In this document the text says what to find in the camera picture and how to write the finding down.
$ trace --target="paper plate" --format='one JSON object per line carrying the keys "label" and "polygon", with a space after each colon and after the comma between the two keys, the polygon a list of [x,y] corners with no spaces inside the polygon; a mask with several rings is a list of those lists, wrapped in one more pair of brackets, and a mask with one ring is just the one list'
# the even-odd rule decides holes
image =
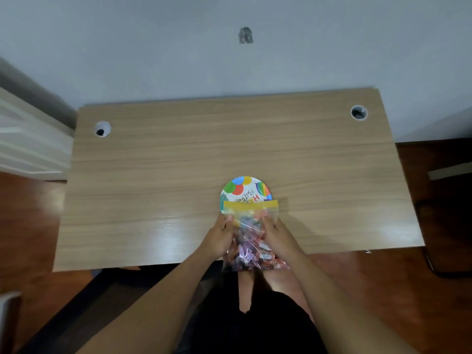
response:
{"label": "paper plate", "polygon": [[220,209],[223,203],[231,202],[259,202],[272,200],[272,194],[267,185],[255,177],[235,177],[226,184],[220,195]]}

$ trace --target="wrapped candy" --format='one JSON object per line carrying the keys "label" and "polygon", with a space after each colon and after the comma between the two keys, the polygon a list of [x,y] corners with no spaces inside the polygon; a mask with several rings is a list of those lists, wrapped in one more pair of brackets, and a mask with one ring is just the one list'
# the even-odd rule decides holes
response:
{"label": "wrapped candy", "polygon": [[234,218],[233,242],[223,256],[223,272],[288,268],[264,242],[266,232],[262,216],[267,214],[273,221],[277,220],[277,200],[252,203],[225,201],[223,213]]}

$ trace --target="chair leg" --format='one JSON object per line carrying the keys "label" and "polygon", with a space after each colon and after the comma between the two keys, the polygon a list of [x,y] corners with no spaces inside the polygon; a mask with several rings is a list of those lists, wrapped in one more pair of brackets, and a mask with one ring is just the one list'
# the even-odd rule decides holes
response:
{"label": "chair leg", "polygon": [[422,247],[422,252],[423,252],[424,259],[426,260],[426,264],[428,265],[428,268],[436,276],[438,276],[440,278],[449,279],[449,280],[458,280],[458,279],[461,279],[461,278],[472,277],[472,271],[451,271],[451,272],[438,271],[434,267],[433,262],[431,261],[431,257],[429,256],[428,249],[426,247]]}

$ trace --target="desk top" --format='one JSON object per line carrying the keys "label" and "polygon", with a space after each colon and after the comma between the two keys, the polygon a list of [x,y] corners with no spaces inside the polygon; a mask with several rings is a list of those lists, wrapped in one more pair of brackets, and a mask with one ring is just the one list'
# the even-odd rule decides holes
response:
{"label": "desk top", "polygon": [[376,89],[112,104],[79,111],[54,270],[183,261],[239,176],[308,253],[423,245]]}

